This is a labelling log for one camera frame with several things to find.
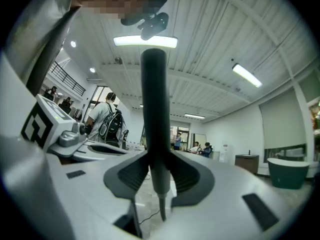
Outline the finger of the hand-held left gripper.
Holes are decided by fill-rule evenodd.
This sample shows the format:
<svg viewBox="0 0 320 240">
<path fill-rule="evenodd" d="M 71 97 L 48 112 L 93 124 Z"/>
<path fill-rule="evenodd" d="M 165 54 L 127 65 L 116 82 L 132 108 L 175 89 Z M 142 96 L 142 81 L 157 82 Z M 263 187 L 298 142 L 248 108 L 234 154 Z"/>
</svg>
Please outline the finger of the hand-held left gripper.
<svg viewBox="0 0 320 240">
<path fill-rule="evenodd" d="M 124 154 L 96 152 L 90 149 L 77 150 L 74 153 L 74 160 L 77 162 L 94 162 L 94 161 L 108 161 L 108 162 L 123 162 L 131 158 L 138 157 L 144 151 L 130 151 Z"/>
</svg>

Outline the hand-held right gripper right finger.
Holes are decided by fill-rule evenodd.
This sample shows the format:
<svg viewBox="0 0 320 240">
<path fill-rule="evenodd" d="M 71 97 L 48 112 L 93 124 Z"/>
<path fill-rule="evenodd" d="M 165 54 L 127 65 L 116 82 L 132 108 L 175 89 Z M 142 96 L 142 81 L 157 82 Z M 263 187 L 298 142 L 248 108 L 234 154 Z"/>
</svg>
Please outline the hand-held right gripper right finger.
<svg viewBox="0 0 320 240">
<path fill-rule="evenodd" d="M 174 151 L 177 195 L 151 240 L 275 240 L 294 214 L 270 185 L 235 165 Z"/>
</svg>

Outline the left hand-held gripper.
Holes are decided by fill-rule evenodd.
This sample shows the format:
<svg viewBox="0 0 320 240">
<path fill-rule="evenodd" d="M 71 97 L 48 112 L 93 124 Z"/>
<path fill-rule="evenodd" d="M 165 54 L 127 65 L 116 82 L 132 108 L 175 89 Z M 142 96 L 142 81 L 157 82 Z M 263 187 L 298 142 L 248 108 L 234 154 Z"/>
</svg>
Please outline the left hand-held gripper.
<svg viewBox="0 0 320 240">
<path fill-rule="evenodd" d="M 21 130 L 24 139 L 44 152 L 70 158 L 85 142 L 93 149 L 129 149 L 126 142 L 98 142 L 87 139 L 85 125 L 76 122 L 56 103 L 38 94 Z"/>
</svg>

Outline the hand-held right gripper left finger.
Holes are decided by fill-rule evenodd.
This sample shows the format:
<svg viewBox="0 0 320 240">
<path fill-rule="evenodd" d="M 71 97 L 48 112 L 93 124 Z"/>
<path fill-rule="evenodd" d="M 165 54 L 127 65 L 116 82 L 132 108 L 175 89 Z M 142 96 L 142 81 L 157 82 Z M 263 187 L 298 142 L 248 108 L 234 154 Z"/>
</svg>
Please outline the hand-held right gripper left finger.
<svg viewBox="0 0 320 240">
<path fill-rule="evenodd" d="M 63 166 L 76 240 L 140 240 L 136 194 L 148 172 L 147 153 L 122 162 L 90 161 Z"/>
</svg>

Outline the green bathtub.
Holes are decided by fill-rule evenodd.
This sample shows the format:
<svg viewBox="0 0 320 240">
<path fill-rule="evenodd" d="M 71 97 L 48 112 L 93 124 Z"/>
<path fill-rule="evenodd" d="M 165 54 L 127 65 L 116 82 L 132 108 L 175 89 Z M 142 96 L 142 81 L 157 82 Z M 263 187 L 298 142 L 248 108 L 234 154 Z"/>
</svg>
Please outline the green bathtub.
<svg viewBox="0 0 320 240">
<path fill-rule="evenodd" d="M 268 158 L 272 186 L 279 189 L 298 190 L 305 182 L 310 164 L 306 161 L 291 161 Z"/>
</svg>

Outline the black patterned backpack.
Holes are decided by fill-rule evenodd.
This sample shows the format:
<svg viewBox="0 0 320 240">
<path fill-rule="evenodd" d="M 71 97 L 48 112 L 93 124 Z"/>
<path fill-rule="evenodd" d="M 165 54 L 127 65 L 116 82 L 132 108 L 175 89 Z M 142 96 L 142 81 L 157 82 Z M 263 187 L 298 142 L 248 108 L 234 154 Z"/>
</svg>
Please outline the black patterned backpack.
<svg viewBox="0 0 320 240">
<path fill-rule="evenodd" d="M 108 114 L 99 128 L 99 139 L 102 142 L 123 143 L 126 141 L 129 130 L 126 126 L 122 112 L 115 109 L 115 112 Z"/>
</svg>

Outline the brown sink cabinet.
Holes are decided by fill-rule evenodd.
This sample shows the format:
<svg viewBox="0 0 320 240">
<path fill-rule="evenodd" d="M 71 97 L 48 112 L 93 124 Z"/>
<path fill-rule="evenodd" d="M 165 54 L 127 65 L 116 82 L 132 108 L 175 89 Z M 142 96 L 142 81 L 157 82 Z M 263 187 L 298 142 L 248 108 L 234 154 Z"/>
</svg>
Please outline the brown sink cabinet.
<svg viewBox="0 0 320 240">
<path fill-rule="evenodd" d="M 250 150 L 248 151 L 248 154 L 237 154 L 235 156 L 234 165 L 257 175 L 259 168 L 259 155 L 251 154 Z"/>
</svg>

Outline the white water dispenser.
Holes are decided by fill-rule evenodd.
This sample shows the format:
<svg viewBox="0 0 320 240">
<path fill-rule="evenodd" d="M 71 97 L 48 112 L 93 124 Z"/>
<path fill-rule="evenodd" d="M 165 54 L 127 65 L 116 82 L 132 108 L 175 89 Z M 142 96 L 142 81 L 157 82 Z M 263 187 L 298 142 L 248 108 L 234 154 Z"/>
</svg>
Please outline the white water dispenser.
<svg viewBox="0 0 320 240">
<path fill-rule="evenodd" d="M 222 143 L 222 148 L 219 155 L 219 161 L 221 163 L 228 163 L 229 145 L 227 141 Z"/>
</svg>

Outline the black mezzanine railing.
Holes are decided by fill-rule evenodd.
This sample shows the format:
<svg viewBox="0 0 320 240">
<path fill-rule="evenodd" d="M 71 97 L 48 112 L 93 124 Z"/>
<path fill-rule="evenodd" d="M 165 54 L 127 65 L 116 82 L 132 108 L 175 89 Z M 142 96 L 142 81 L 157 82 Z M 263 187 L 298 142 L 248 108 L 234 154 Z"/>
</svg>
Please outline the black mezzanine railing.
<svg viewBox="0 0 320 240">
<path fill-rule="evenodd" d="M 73 90 L 77 95 L 83 96 L 86 89 L 75 81 L 56 61 L 51 65 L 49 72 L 57 79 L 64 83 L 68 88 Z"/>
</svg>

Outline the grey roller blind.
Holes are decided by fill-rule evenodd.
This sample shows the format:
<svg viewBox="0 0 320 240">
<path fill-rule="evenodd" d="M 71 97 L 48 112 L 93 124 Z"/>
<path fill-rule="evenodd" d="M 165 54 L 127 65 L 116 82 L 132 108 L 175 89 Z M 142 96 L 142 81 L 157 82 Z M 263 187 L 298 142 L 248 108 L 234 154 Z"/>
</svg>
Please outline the grey roller blind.
<svg viewBox="0 0 320 240">
<path fill-rule="evenodd" d="M 284 148 L 306 143 L 305 126 L 295 91 L 291 88 L 259 106 L 264 147 Z"/>
</svg>

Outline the person's grey shirt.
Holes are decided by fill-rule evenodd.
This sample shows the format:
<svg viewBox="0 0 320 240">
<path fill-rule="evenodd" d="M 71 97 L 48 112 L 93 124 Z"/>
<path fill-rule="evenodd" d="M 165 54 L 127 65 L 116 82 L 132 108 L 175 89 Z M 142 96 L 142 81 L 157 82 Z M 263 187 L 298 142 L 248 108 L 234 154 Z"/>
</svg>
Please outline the person's grey shirt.
<svg viewBox="0 0 320 240">
<path fill-rule="evenodd" d="M 17 137 L 36 104 L 26 84 L 59 26 L 68 27 L 72 0 L 32 0 L 0 50 L 0 136 Z"/>
</svg>

